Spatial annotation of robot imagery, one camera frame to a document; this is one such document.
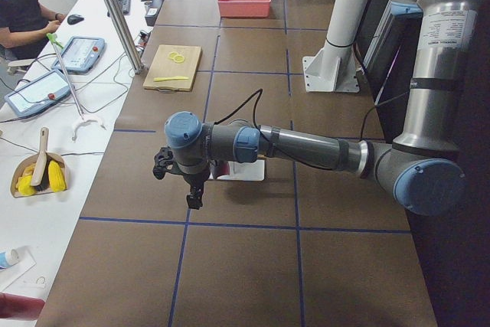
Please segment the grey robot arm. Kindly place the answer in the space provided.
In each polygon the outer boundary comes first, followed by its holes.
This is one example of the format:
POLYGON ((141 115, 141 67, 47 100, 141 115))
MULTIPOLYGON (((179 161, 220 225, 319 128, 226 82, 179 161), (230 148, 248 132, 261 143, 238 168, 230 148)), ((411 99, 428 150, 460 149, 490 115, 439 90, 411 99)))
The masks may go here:
POLYGON ((190 208, 202 205, 204 183, 229 162, 259 155, 377 182, 407 210, 441 214, 462 197, 465 176, 456 164, 452 124, 479 9, 488 0, 391 0, 395 15, 422 14, 402 133, 391 144, 348 142, 256 123, 203 123, 190 112, 165 123, 167 144, 155 156, 156 178, 180 175, 189 184, 190 208))

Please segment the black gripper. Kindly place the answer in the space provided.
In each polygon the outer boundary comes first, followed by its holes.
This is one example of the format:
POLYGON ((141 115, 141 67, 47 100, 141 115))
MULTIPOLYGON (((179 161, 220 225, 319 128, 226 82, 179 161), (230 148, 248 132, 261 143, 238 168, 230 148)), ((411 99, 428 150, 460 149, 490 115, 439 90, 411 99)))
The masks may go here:
POLYGON ((186 196, 188 208, 199 210, 203 206, 204 183, 210 176, 209 164, 206 162, 197 165, 178 163, 178 168, 182 171, 184 180, 190 186, 189 193, 186 196))

